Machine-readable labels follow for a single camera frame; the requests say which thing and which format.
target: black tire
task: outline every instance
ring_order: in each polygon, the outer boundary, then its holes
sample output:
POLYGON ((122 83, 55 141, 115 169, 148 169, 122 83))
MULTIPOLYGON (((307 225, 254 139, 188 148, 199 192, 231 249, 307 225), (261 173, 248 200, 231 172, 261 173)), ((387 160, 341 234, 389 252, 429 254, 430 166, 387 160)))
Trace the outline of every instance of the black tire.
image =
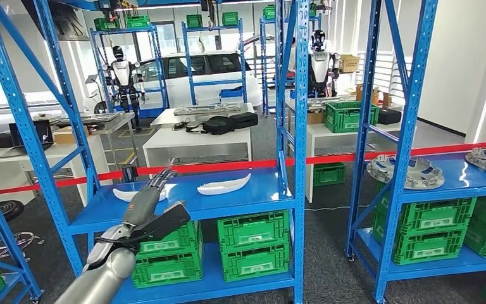
POLYGON ((25 206, 21 201, 1 201, 0 209, 4 215, 4 219, 8 222, 21 214, 25 206))

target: car windshield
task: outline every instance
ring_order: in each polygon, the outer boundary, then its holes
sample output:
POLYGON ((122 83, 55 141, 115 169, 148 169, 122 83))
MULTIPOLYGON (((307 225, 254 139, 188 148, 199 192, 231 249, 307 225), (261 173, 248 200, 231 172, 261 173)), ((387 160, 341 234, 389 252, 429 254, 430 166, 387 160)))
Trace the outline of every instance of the car windshield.
POLYGON ((142 63, 141 66, 137 68, 137 73, 142 74, 144 82, 158 81, 159 79, 155 60, 142 63))

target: cardboard box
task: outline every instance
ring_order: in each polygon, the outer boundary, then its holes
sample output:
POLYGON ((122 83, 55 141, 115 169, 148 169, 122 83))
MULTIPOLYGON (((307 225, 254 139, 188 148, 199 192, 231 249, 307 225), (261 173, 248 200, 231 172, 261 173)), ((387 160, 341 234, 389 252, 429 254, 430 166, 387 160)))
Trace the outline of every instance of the cardboard box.
MULTIPOLYGON (((83 126, 85 134, 89 135, 89 130, 86 125, 83 126)), ((53 132, 53 140, 57 144, 75 144, 75 137, 73 136, 72 127, 65 127, 53 132)))
POLYGON ((306 118, 307 125, 314 125, 314 124, 324 124, 325 123, 325 112, 314 112, 308 113, 306 118))
MULTIPOLYGON (((357 85, 357 90, 355 91, 356 100, 362 100, 362 84, 357 85)), ((381 105, 382 102, 379 100, 379 89, 374 88, 373 93, 371 94, 371 103, 374 105, 381 105)))
POLYGON ((353 55, 340 55, 340 72, 351 73, 359 69, 360 57, 353 55))

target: black bag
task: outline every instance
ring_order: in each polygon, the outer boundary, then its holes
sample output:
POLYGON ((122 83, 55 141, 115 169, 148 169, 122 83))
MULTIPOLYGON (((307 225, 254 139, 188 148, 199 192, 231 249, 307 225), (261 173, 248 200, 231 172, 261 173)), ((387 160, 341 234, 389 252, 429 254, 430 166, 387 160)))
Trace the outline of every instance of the black bag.
POLYGON ((247 127, 252 127, 258 124, 258 114, 246 112, 241 114, 236 114, 230 116, 231 119, 235 121, 236 129, 243 129, 247 127))
MULTIPOLYGON (((207 122, 201 123, 203 131, 201 133, 210 133, 212 135, 221 135, 235 130, 235 121, 232 117, 224 116, 214 116, 211 117, 207 122)), ((193 131, 196 127, 186 128, 186 132, 193 131)))

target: black case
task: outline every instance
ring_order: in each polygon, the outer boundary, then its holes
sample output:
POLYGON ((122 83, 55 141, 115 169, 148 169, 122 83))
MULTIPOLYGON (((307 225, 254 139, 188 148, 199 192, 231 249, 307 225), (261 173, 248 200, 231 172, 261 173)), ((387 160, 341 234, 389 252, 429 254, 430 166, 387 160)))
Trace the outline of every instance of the black case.
POLYGON ((258 114, 245 112, 241 114, 236 114, 230 116, 235 121, 235 128, 236 129, 243 129, 252 127, 253 125, 258 124, 258 114))
POLYGON ((0 148, 10 148, 13 147, 12 135, 10 132, 0 133, 0 148))
POLYGON ((400 121, 401 121, 400 111, 387 109, 387 108, 381 108, 379 110, 379 118, 377 120, 378 123, 383 125, 390 125, 400 121))

